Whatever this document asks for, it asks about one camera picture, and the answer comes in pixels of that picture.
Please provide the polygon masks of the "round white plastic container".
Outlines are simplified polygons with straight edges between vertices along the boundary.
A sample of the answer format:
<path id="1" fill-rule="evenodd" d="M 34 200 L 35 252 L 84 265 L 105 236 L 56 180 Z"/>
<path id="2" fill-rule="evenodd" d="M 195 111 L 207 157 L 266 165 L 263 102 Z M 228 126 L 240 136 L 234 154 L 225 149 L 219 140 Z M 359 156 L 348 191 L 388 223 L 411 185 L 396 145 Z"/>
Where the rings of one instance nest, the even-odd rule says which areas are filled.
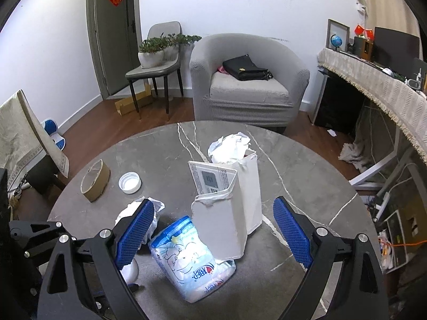
<path id="1" fill-rule="evenodd" d="M 132 262 L 130 264 L 125 265 L 120 270 L 120 273 L 127 284 L 135 283 L 139 274 L 139 269 L 136 260 L 132 259 Z"/>

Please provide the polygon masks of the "blue white wipes pack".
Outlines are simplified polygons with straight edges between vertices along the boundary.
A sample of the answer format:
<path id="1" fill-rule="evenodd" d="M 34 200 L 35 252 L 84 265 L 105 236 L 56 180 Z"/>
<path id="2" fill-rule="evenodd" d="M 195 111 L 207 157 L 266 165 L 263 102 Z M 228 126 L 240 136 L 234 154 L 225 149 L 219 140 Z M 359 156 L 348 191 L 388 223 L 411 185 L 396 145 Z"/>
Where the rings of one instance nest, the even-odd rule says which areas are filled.
<path id="1" fill-rule="evenodd" d="M 188 303 L 212 294 L 236 272 L 233 260 L 219 263 L 214 259 L 187 216 L 163 229 L 148 247 L 171 284 Z"/>

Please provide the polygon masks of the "tall white carton box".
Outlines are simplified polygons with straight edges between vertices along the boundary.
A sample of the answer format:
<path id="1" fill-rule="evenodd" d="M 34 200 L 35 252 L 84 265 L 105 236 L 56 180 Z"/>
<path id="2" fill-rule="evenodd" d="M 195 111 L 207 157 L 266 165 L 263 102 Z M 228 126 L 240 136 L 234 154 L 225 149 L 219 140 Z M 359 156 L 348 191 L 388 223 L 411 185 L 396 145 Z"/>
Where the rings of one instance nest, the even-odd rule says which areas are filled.
<path id="1" fill-rule="evenodd" d="M 247 149 L 231 164 L 188 163 L 197 196 L 192 222 L 219 261 L 244 255 L 247 237 L 262 223 L 258 156 Z"/>

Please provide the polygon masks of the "brown cardboard tape roll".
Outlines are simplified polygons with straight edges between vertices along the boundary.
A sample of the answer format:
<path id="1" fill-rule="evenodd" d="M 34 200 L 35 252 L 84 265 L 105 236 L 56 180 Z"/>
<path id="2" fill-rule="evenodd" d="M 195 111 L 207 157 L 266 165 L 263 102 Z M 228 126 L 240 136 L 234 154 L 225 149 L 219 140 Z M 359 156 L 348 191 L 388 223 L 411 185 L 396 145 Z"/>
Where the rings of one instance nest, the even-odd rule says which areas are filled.
<path id="1" fill-rule="evenodd" d="M 94 202 L 103 194 L 110 175 L 111 171 L 107 164 L 102 159 L 96 161 L 82 178 L 80 184 L 81 194 L 89 202 Z"/>

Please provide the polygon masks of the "crumpled white plastic wrapper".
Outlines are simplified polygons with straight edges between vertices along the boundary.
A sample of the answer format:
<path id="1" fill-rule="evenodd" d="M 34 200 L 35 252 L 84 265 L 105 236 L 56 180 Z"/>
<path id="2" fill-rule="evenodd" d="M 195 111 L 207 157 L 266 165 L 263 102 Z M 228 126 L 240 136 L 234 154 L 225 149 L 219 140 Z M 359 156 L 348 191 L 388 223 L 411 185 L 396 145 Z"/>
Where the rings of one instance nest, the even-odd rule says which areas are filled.
<path id="1" fill-rule="evenodd" d="M 132 203 L 122 210 L 117 216 L 114 224 L 117 225 L 120 220 L 126 217 L 132 217 L 139 207 L 147 200 L 152 204 L 153 209 L 140 210 L 138 216 L 132 221 L 130 225 L 131 238 L 139 238 L 140 245 L 146 245 L 151 239 L 159 222 L 159 213 L 165 209 L 165 204 L 152 197 L 141 197 L 134 200 Z"/>

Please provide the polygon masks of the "white plastic lid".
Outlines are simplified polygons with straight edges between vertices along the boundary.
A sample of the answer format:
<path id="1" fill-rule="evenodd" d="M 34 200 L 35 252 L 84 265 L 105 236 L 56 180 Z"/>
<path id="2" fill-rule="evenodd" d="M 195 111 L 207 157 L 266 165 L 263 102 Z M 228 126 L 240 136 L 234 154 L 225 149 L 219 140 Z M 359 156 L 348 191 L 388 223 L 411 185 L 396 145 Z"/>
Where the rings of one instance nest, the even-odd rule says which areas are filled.
<path id="1" fill-rule="evenodd" d="M 142 181 L 140 176 L 132 171 L 123 174 L 119 179 L 118 185 L 125 194 L 134 194 L 141 188 Z"/>

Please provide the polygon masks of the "round grey marble table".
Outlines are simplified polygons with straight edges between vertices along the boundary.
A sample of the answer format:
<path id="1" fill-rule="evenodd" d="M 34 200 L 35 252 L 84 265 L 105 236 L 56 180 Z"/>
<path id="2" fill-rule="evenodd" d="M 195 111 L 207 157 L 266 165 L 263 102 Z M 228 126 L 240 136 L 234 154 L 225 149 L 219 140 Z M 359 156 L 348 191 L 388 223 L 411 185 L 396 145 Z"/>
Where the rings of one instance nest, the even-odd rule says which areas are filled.
<path id="1" fill-rule="evenodd" d="M 137 255 L 136 298 L 150 319 L 277 319 L 298 288 L 303 267 L 295 261 L 273 217 L 273 201 L 285 197 L 293 210 L 336 235 L 365 233 L 378 238 L 370 214 L 350 182 L 321 156 L 294 140 L 241 123 L 196 121 L 175 123 L 134 135 L 99 155 L 111 171 L 104 193 L 94 202 L 80 191 L 78 173 L 56 201 L 49 218 L 62 222 L 76 238 L 90 238 L 112 227 L 133 196 L 119 188 L 119 178 L 136 172 L 139 197 L 164 203 L 159 227 L 189 215 L 196 196 L 189 160 L 207 158 L 209 145 L 242 132 L 258 156 L 262 223 L 248 237 L 235 274 L 208 297 L 186 302 L 148 250 Z"/>

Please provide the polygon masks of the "crumpled white paper ball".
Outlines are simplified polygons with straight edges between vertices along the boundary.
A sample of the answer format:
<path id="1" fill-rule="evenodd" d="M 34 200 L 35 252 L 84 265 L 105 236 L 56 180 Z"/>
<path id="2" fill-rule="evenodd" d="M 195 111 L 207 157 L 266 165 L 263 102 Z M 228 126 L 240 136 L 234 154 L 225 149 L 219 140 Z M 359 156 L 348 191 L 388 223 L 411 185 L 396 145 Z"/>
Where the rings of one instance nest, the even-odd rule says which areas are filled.
<path id="1" fill-rule="evenodd" d="M 212 142 L 208 148 L 208 156 L 212 163 L 232 164 L 245 157 L 249 144 L 250 137 L 242 132 L 230 134 Z"/>

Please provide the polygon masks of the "beige patterned tablecloth left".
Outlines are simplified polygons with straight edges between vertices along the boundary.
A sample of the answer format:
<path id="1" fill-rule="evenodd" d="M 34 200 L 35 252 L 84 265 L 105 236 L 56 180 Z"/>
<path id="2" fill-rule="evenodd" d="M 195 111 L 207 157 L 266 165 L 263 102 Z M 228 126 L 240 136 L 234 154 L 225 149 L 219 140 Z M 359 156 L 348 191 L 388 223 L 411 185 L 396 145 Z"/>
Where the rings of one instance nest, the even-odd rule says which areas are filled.
<path id="1" fill-rule="evenodd" d="M 7 190 L 18 187 L 25 174 L 45 156 L 69 175 L 69 159 L 56 146 L 33 113 L 22 90 L 1 105 L 1 167 L 7 170 Z"/>

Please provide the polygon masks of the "blue white floor device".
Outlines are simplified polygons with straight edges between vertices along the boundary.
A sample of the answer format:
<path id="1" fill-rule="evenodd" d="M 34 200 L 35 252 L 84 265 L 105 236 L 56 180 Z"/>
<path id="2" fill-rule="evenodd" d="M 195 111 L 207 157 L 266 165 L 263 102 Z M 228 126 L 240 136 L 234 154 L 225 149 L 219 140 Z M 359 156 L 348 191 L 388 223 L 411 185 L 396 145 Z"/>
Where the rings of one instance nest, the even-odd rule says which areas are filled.
<path id="1" fill-rule="evenodd" d="M 47 118 L 41 123 L 41 125 L 53 140 L 54 144 L 63 151 L 66 146 L 66 139 L 59 133 L 57 123 L 53 119 Z"/>

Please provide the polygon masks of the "black handbag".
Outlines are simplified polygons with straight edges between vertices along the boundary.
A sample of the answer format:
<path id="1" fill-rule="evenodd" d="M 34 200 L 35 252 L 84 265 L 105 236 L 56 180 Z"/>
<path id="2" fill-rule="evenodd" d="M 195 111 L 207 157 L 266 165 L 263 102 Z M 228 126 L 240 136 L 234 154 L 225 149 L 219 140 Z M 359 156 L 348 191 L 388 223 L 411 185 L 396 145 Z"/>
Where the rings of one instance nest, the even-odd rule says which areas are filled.
<path id="1" fill-rule="evenodd" d="M 268 69 L 256 66 L 247 54 L 223 62 L 224 70 L 239 81 L 265 80 L 273 78 Z"/>

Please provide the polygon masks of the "small blue globe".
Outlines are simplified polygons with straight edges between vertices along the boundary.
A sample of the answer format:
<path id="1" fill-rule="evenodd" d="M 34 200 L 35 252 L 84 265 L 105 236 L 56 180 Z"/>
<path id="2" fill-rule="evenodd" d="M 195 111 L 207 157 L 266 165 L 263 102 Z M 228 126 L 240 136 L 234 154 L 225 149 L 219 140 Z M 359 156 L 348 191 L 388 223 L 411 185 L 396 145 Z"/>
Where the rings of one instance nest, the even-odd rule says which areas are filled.
<path id="1" fill-rule="evenodd" d="M 333 34 L 331 37 L 330 37 L 330 44 L 332 45 L 332 47 L 335 49 L 335 51 L 338 51 L 339 50 L 339 48 L 341 47 L 341 45 L 342 45 L 342 39 L 338 36 L 338 35 L 336 35 L 336 34 Z"/>

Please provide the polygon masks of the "potted green plant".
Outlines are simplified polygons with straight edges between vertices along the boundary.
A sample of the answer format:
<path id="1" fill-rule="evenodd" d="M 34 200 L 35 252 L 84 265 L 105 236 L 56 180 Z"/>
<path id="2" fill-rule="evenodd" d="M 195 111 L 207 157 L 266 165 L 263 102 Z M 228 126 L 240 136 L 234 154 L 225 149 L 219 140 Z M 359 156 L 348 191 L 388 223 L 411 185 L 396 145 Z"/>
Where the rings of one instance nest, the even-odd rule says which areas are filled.
<path id="1" fill-rule="evenodd" d="M 144 40 L 139 45 L 138 59 L 142 68 L 154 68 L 165 61 L 174 61 L 180 54 L 181 46 L 190 46 L 202 39 L 199 35 L 161 34 Z"/>

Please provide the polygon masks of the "framed picture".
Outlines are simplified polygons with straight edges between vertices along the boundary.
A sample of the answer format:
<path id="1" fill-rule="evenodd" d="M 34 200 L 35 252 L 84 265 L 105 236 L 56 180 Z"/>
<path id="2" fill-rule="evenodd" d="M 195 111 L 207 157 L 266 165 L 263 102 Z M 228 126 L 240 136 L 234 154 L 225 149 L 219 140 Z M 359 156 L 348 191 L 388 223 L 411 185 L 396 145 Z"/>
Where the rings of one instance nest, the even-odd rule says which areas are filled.
<path id="1" fill-rule="evenodd" d="M 338 21 L 328 19 L 326 47 L 335 51 L 347 51 L 350 28 Z"/>

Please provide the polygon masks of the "black computer monitor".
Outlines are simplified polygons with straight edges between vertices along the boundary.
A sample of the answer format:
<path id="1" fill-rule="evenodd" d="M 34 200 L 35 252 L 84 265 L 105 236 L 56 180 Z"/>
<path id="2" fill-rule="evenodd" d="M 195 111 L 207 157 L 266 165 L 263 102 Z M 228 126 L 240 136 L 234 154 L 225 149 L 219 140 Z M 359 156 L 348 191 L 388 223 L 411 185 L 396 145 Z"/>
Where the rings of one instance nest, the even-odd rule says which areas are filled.
<path id="1" fill-rule="evenodd" d="M 417 36 L 375 27 L 372 60 L 404 77 L 413 74 L 413 62 L 419 57 L 420 39 Z"/>

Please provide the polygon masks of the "grey dining chair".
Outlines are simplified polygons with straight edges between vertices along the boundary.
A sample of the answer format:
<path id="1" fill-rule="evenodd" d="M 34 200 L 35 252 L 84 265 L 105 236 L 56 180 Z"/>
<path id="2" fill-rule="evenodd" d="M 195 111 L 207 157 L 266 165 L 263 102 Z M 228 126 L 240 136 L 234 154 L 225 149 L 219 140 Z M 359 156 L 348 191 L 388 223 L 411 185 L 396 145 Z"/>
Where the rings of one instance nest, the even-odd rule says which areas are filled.
<path id="1" fill-rule="evenodd" d="M 148 31 L 148 38 L 159 37 L 161 34 L 168 35 L 172 33 L 175 33 L 175 34 L 182 33 L 182 26 L 178 21 L 162 22 L 162 23 L 151 26 L 151 28 Z M 177 73 L 177 79 L 179 83 L 181 97 L 183 98 L 185 96 L 180 68 L 181 68 L 181 59 L 179 54 L 177 59 L 174 61 L 165 61 L 160 66 L 156 66 L 154 68 L 148 68 L 148 69 L 142 68 L 140 65 L 139 67 L 136 67 L 125 74 L 125 78 L 129 83 L 132 101 L 134 103 L 135 110 L 137 111 L 138 114 L 140 114 L 140 109 L 139 109 L 139 104 L 137 102 L 133 83 L 137 82 L 140 79 L 152 79 L 155 94 L 156 96 L 159 96 L 157 91 L 156 78 L 161 77 L 164 81 L 164 96 L 165 96 L 165 99 L 167 100 L 166 113 L 167 115 L 169 115 L 168 76 L 174 71 Z"/>

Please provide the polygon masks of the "grey door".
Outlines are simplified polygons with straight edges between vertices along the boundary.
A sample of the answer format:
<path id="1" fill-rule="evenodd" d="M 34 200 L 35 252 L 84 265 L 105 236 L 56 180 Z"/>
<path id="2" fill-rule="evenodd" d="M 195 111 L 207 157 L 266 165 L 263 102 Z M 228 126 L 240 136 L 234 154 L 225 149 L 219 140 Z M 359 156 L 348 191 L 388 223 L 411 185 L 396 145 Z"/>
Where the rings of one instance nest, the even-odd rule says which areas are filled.
<path id="1" fill-rule="evenodd" d="M 125 74 L 139 64 L 135 0 L 117 7 L 109 0 L 86 0 L 86 19 L 93 66 L 106 100 L 127 87 Z"/>

